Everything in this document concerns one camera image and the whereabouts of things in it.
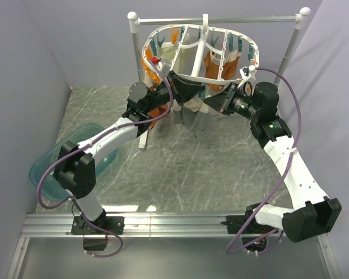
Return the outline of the teal clip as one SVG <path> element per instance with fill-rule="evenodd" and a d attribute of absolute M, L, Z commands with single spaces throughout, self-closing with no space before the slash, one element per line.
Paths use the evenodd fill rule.
<path fill-rule="evenodd" d="M 198 94 L 198 97 L 200 100 L 204 100 L 205 99 L 205 90 L 202 90 L 199 94 Z"/>

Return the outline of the grey underwear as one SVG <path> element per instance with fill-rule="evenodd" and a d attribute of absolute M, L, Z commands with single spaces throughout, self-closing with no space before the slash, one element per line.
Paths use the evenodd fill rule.
<path fill-rule="evenodd" d="M 205 89 L 205 98 L 210 97 L 209 90 Z M 193 133 L 199 141 L 207 140 L 212 133 L 212 108 L 200 100 L 198 95 L 180 106 L 176 100 L 171 108 L 171 121 L 175 125 L 182 125 Z"/>

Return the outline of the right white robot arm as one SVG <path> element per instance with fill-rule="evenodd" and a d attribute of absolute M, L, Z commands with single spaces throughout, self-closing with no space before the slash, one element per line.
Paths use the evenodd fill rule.
<path fill-rule="evenodd" d="M 327 234 L 333 229 L 341 203 L 330 198 L 315 181 L 298 149 L 286 122 L 277 114 L 277 86 L 269 82 L 256 85 L 252 95 L 230 84 L 223 92 L 206 98 L 205 103 L 223 115 L 237 113 L 250 121 L 250 130 L 261 148 L 278 169 L 280 185 L 285 185 L 291 208 L 263 201 L 247 207 L 245 222 L 237 235 L 249 230 L 260 233 L 264 227 L 282 230 L 294 243 Z"/>

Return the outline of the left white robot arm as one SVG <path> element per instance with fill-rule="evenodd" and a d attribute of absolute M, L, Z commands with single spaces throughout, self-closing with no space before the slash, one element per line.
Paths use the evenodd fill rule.
<path fill-rule="evenodd" d="M 151 111 L 164 104 L 184 104 L 204 88 L 202 83 L 187 81 L 173 71 L 154 91 L 144 82 L 136 82 L 129 89 L 126 111 L 113 125 L 78 144 L 68 141 L 62 145 L 53 177 L 72 196 L 91 233 L 110 229 L 106 211 L 94 194 L 96 166 L 123 144 L 147 131 L 153 121 Z"/>

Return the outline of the cream underwear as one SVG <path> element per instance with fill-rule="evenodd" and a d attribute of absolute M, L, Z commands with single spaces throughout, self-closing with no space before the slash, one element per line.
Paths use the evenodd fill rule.
<path fill-rule="evenodd" d="M 156 47 L 157 58 L 164 58 L 171 62 L 176 74 L 182 74 L 191 77 L 199 77 L 201 72 L 201 56 L 204 50 L 204 42 L 198 40 L 192 42 L 192 37 L 188 34 L 174 44 L 172 42 L 163 42 Z"/>

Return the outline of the orange underwear on left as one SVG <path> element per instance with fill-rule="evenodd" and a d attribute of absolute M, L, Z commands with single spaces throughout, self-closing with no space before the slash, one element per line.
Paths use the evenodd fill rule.
<path fill-rule="evenodd" d="M 145 58 L 147 58 L 147 60 L 152 60 L 153 57 L 155 57 L 151 50 L 149 48 L 146 48 L 145 50 Z M 144 59 L 141 59 L 141 64 L 144 68 L 144 83 L 148 86 L 148 88 L 151 91 L 155 91 L 155 89 L 157 88 L 157 86 L 159 85 L 159 83 L 162 81 L 158 75 L 156 73 L 154 73 L 152 70 L 149 69 L 149 67 L 144 63 Z M 149 112 L 149 115 L 152 118 L 156 118 L 158 116 L 160 116 L 163 112 L 165 112 L 168 109 L 168 105 L 164 104 L 152 111 Z"/>

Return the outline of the white oval clip hanger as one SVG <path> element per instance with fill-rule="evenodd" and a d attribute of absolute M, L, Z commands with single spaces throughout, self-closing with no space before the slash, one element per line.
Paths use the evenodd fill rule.
<path fill-rule="evenodd" d="M 254 85 L 259 48 L 247 35 L 212 27 L 207 14 L 199 19 L 137 19 L 138 26 L 153 25 L 141 50 L 143 76 L 151 85 L 161 74 L 222 88 L 229 83 Z"/>

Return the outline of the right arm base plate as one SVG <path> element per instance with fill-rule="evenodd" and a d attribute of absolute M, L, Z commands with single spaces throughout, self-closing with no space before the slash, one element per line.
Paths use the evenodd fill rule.
<path fill-rule="evenodd" d="M 247 221 L 248 217 L 241 214 L 227 215 L 224 221 L 221 221 L 221 225 L 226 226 L 228 234 L 237 234 L 242 226 Z"/>

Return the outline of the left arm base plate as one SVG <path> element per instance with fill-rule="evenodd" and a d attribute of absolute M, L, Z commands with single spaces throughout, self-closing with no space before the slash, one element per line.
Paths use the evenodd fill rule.
<path fill-rule="evenodd" d="M 101 217 L 96 221 L 92 221 L 93 225 L 104 230 L 113 232 L 117 235 L 123 234 L 124 217 L 107 216 Z M 73 220 L 71 235 L 102 235 L 105 234 L 101 230 L 91 227 L 81 216 L 76 216 Z"/>

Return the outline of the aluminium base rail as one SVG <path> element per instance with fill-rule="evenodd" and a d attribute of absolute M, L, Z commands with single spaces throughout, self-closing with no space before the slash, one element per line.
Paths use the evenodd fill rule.
<path fill-rule="evenodd" d="M 125 213 L 123 250 L 95 259 L 70 214 L 25 218 L 9 278 L 340 278 L 327 235 L 227 255 L 225 212 Z"/>

